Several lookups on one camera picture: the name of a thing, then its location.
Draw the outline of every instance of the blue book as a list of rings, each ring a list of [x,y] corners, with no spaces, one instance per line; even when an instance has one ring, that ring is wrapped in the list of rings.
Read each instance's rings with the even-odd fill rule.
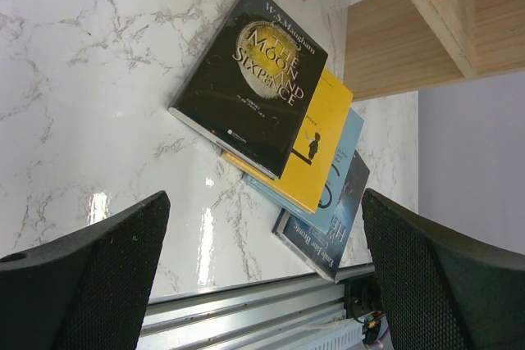
[[[356,151],[326,233],[284,209],[273,227],[272,233],[284,245],[327,280],[336,278],[369,175]]]
[[[354,110],[350,109],[346,118],[345,127],[341,133],[339,144],[336,149],[336,155],[331,163],[330,173],[322,191],[321,201],[317,206],[315,213],[308,213],[297,207],[288,199],[282,197],[279,193],[274,192],[262,182],[256,180],[253,176],[244,174],[244,180],[255,187],[259,192],[265,194],[279,206],[316,227],[323,234],[330,229],[331,218],[337,205],[343,185],[345,184],[345,175],[350,167],[350,162],[354,155],[355,147],[358,144],[359,135],[363,129],[363,118]]]

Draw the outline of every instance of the gold moon illustration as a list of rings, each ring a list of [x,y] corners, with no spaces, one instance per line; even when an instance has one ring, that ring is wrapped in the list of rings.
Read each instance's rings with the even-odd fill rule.
[[[264,51],[261,51],[263,46],[259,44],[254,45],[254,39],[249,39],[252,33],[257,30],[257,42],[265,41]],[[240,32],[237,39],[237,48],[242,47],[246,49],[246,54],[252,59],[253,63],[260,66],[267,75],[270,75],[275,80],[276,86],[286,86],[286,82],[290,80],[290,73],[288,68],[282,69],[285,61],[286,65],[290,66],[292,59],[297,57],[298,48],[295,41],[283,29],[278,26],[265,21],[255,21],[247,24]],[[273,57],[275,53],[276,59],[282,58],[282,61],[276,62],[276,59],[271,60],[265,53],[268,50],[270,56]],[[277,98],[277,91],[271,86],[267,86],[260,80],[252,71],[247,70],[239,63],[240,72],[248,83],[249,87],[262,98]]]

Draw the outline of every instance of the book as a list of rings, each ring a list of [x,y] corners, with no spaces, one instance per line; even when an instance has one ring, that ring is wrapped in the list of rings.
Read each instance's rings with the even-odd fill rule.
[[[334,280],[343,256],[370,170],[355,151],[330,229],[324,234],[282,210],[272,233],[321,277]]]
[[[317,210],[314,213],[306,212],[295,205],[288,198],[274,192],[263,182],[257,180],[250,174],[244,174],[243,178],[246,183],[255,187],[259,192],[269,197],[277,205],[285,208],[287,211],[308,222],[310,225],[317,227],[319,231],[326,234],[330,228],[331,218],[337,205],[337,196],[340,195],[343,185],[345,184],[345,174],[348,173],[350,162],[354,156],[355,147],[358,144],[359,135],[363,129],[363,118],[354,110],[350,110],[345,127],[340,136],[337,145],[336,154],[331,163],[328,178],[322,190],[321,199],[317,204]]]
[[[323,70],[279,180],[271,180],[229,152],[221,156],[295,206],[315,212],[345,126],[353,94],[328,70]]]
[[[168,111],[280,178],[326,58],[272,0],[237,0]]]

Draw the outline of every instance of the marble table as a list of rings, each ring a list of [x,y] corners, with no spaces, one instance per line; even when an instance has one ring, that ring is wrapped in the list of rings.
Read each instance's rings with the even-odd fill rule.
[[[279,208],[167,104],[234,0],[0,0],[0,255],[164,189],[153,297],[309,272],[271,235]],[[346,7],[276,0],[342,77]],[[418,96],[354,104],[369,186],[417,210]],[[370,261],[358,213],[343,266]]]

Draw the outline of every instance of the wooden shelf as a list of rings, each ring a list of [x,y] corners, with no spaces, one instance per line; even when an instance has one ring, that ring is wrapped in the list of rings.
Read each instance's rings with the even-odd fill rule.
[[[364,0],[349,7],[345,84],[356,100],[522,69],[525,0]]]

